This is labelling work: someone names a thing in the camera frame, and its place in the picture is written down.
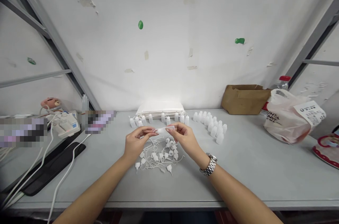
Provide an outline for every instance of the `white wall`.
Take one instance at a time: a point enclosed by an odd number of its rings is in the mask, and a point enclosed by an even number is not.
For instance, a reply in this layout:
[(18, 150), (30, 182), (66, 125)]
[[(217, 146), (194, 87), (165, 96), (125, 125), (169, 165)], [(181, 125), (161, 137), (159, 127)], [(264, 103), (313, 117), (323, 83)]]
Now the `white wall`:
[(227, 84), (268, 85), (320, 0), (40, 1), (101, 108), (121, 111), (153, 99), (219, 108)]
[[(314, 60), (339, 61), (339, 24), (314, 55)], [(309, 64), (293, 84), (294, 95), (311, 96), (327, 117), (311, 135), (315, 138), (331, 133), (339, 124), (339, 67)]]
[[(27, 57), (36, 61), (28, 63)], [(61, 70), (37, 31), (0, 3), (0, 81)], [(81, 110), (81, 98), (65, 75), (0, 89), (0, 115), (39, 113), (40, 102), (60, 98)]]

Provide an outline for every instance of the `hand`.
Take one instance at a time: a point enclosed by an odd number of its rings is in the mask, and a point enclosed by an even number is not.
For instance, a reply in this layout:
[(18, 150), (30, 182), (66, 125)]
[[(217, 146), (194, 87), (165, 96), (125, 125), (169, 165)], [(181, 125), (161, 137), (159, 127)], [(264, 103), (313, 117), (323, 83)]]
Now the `hand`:
[(139, 127), (133, 132), (129, 133), (126, 136), (125, 152), (123, 158), (125, 158), (129, 164), (132, 165), (144, 149), (146, 141), (150, 137), (157, 135), (159, 134), (154, 132), (154, 128), (149, 126)]
[(173, 136), (176, 142), (179, 142), (184, 151), (205, 170), (209, 164), (210, 158), (204, 153), (199, 146), (193, 130), (183, 123), (173, 123), (169, 126), (174, 126), (174, 130), (166, 128), (166, 131)]

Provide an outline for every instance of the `red bottle cap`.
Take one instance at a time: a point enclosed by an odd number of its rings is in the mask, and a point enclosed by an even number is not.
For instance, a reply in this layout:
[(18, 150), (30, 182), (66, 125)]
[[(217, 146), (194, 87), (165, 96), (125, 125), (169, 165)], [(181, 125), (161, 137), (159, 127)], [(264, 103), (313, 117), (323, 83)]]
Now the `red bottle cap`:
[(279, 77), (279, 80), (281, 80), (281, 81), (289, 81), (289, 80), (291, 80), (291, 77), (289, 77), (289, 76), (281, 76), (281, 77)]

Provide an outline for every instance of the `pink toy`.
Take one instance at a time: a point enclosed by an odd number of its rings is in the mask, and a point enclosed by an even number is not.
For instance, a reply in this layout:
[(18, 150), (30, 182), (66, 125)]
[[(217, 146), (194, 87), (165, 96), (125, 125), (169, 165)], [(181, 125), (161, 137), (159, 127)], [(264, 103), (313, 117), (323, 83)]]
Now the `pink toy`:
[(47, 98), (43, 101), (41, 101), (40, 105), (47, 109), (46, 106), (48, 106), (50, 109), (59, 109), (59, 106), (61, 105), (61, 101), (57, 98)]

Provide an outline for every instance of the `pixelated area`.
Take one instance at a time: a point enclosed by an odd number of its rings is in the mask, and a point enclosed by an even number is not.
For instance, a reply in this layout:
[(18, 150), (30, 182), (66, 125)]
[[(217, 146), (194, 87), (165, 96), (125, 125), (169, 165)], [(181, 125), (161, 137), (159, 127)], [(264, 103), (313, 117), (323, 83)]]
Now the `pixelated area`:
[(0, 147), (40, 147), (47, 140), (44, 118), (0, 119)]
[(116, 116), (116, 111), (86, 111), (85, 133), (100, 134)]

